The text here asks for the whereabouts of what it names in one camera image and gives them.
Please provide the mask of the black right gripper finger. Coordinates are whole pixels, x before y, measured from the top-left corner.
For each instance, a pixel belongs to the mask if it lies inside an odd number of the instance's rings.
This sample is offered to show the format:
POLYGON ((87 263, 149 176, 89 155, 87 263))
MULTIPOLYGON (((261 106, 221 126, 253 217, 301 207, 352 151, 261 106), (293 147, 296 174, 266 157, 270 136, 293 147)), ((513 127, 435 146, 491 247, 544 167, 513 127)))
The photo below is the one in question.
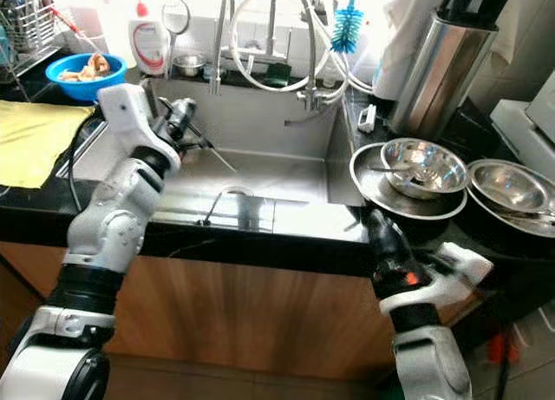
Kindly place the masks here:
POLYGON ((364 211, 364 228, 368 230, 373 257, 400 258, 406 254, 406 238, 396 223, 378 208, 364 211))

